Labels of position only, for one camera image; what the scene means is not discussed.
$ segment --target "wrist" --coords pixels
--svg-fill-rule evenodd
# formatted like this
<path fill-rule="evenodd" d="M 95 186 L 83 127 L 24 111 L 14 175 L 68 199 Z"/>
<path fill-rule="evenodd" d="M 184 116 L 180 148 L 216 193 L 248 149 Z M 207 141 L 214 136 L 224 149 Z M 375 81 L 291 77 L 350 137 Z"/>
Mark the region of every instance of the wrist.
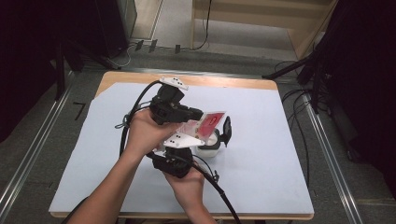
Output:
<path fill-rule="evenodd" d="M 184 210 L 191 223 L 216 223 L 215 219 L 201 203 Z"/>

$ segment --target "white table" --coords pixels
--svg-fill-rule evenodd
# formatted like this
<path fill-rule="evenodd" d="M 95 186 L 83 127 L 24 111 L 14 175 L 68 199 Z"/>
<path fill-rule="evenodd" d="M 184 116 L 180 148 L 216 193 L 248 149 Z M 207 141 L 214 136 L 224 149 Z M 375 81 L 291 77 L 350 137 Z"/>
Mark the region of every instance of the white table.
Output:
<path fill-rule="evenodd" d="M 119 155 L 121 129 L 114 126 L 131 110 L 147 83 L 159 77 L 105 74 L 49 208 L 53 216 L 66 216 L 104 179 Z M 190 85 L 181 100 L 183 105 L 203 111 L 226 111 L 226 116 L 231 117 L 233 137 L 228 147 L 222 144 L 218 155 L 206 161 L 218 171 L 219 185 L 240 218 L 311 219 L 314 209 L 275 82 L 179 77 Z M 152 98 L 157 90 L 154 86 L 142 102 Z M 204 202 L 214 217 L 233 218 L 208 182 Z M 162 172 L 153 168 L 149 158 L 142 160 L 120 216 L 186 218 Z"/>

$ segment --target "wooden tabletop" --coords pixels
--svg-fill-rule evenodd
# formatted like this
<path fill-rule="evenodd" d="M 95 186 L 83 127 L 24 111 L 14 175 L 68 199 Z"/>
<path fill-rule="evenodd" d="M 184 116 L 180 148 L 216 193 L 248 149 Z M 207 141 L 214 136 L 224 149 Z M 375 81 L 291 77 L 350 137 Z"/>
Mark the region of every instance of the wooden tabletop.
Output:
<path fill-rule="evenodd" d="M 99 95 L 102 91 L 107 90 L 107 88 L 109 88 L 116 82 L 150 83 L 152 81 L 159 80 L 160 77 L 179 77 L 184 84 L 191 86 L 277 90 L 277 85 L 274 81 L 265 79 L 205 77 L 132 72 L 106 72 L 103 76 L 102 82 L 99 85 L 96 96 Z"/>

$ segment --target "wooden table edge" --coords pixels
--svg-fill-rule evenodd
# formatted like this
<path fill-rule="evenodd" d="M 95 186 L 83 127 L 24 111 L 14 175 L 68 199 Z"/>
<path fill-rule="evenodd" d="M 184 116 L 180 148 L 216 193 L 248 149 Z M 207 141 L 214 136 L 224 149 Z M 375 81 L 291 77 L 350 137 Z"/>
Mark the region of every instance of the wooden table edge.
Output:
<path fill-rule="evenodd" d="M 53 217 L 67 217 L 69 215 L 68 212 L 51 212 Z M 233 219 L 231 214 L 211 214 L 214 219 L 223 219 L 230 220 Z M 314 214 L 269 214 L 269 215 L 260 215 L 260 214 L 238 214 L 241 220 L 311 220 L 314 217 Z M 148 219 L 188 219 L 186 214 L 184 213 L 120 213 L 119 217 L 125 218 L 148 218 Z"/>
<path fill-rule="evenodd" d="M 179 77 L 184 84 L 189 86 L 209 86 L 223 88 L 246 88 L 277 90 L 277 85 L 272 80 L 251 79 L 239 77 L 212 77 L 196 75 L 177 75 L 177 74 L 154 74 L 154 73 L 136 73 L 136 72 L 106 72 L 103 75 L 96 96 L 107 90 L 116 82 L 133 82 L 133 83 L 150 83 L 159 80 L 160 77 Z"/>

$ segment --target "black tape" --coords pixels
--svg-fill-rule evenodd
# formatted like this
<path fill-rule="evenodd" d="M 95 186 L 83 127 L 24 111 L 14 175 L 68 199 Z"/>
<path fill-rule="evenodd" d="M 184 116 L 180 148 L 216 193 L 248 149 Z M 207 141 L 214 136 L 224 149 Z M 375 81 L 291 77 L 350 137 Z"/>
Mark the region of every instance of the black tape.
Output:
<path fill-rule="evenodd" d="M 136 45 L 136 48 L 134 49 L 134 51 L 138 51 L 138 50 L 142 49 L 143 42 L 144 42 L 144 40 L 140 40 L 139 42 L 137 42 L 137 45 Z"/>
<path fill-rule="evenodd" d="M 180 53 L 180 45 L 176 45 L 175 54 Z"/>
<path fill-rule="evenodd" d="M 157 41 L 158 41 L 158 39 L 151 41 L 151 45 L 149 47 L 148 53 L 151 53 L 155 50 L 155 46 L 157 46 Z"/>

